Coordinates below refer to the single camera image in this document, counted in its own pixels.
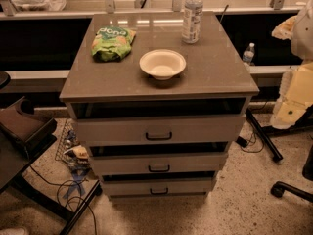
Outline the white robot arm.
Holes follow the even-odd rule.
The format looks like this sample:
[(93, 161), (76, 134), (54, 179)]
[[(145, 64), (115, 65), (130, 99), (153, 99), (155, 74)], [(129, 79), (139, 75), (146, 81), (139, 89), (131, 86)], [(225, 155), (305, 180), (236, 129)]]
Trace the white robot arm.
[(272, 36), (288, 39), (291, 52), (302, 61), (298, 67), (283, 74), (279, 98), (270, 119), (274, 128), (288, 129), (313, 105), (313, 0), (309, 0), (296, 16), (277, 25)]

